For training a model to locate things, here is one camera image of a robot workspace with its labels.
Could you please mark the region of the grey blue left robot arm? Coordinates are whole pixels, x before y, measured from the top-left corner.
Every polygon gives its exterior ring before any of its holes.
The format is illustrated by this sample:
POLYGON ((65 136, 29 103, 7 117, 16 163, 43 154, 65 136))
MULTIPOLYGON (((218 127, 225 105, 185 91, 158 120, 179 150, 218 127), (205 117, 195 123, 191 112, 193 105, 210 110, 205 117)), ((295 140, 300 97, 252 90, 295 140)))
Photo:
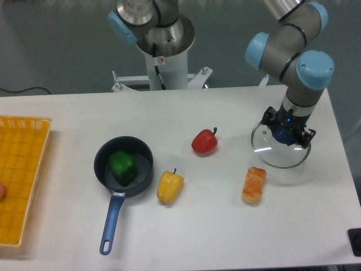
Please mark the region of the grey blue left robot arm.
MULTIPOLYGON (((275 35, 256 34, 246 48, 246 61, 287 86, 278 110, 266 110, 261 123, 285 145, 309 146, 315 135, 306 129, 319 95, 315 73, 302 62, 305 50, 327 24, 324 8, 314 2, 266 1, 281 29, 275 35)), ((126 43, 136 44, 146 59, 153 90, 188 89, 187 51, 195 39, 192 23, 179 13, 177 1, 119 1, 108 14, 112 30, 126 43)))

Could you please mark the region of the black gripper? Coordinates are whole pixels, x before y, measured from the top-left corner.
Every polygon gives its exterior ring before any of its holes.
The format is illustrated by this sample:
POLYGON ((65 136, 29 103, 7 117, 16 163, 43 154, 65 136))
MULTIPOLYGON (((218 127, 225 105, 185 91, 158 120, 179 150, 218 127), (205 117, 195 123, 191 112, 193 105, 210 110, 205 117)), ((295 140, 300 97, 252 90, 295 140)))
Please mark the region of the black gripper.
POLYGON ((297 141, 297 145, 308 148, 316 131, 305 128, 307 120, 308 116, 296 116, 293 109, 287 111, 281 106, 277 111, 268 107, 262 116, 261 124, 271 130, 276 141, 297 141))

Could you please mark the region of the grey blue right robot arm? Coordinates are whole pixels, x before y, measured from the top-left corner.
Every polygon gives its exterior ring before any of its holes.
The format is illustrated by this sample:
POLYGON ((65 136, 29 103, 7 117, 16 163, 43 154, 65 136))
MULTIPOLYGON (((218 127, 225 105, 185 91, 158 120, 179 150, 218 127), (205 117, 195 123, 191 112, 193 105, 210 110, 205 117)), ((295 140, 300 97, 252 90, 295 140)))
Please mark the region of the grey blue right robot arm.
POLYGON ((325 7, 307 1, 265 1, 280 24, 274 34, 256 34, 245 52, 246 61, 287 86, 278 110, 269 107, 261 123, 277 142, 306 148, 315 135, 306 123, 334 73, 325 52, 306 50, 328 23, 325 7))

